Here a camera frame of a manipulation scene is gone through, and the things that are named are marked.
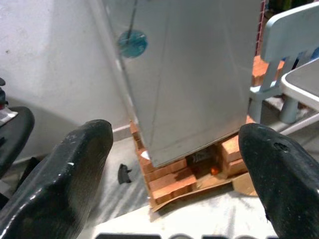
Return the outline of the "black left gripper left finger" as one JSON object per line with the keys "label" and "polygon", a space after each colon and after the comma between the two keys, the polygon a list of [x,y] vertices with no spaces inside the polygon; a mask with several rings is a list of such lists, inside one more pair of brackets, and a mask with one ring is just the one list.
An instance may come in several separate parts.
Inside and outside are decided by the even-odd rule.
{"label": "black left gripper left finger", "polygon": [[93,208],[112,145],[112,126],[104,119],[69,132],[1,209],[1,238],[77,238]]}

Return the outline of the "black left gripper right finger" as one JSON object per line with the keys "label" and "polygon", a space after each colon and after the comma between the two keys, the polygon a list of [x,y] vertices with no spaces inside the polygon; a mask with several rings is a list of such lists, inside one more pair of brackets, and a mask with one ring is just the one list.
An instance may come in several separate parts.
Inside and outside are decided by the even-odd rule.
{"label": "black left gripper right finger", "polygon": [[266,219],[281,239],[319,237],[319,163],[295,140],[259,123],[238,144]]}

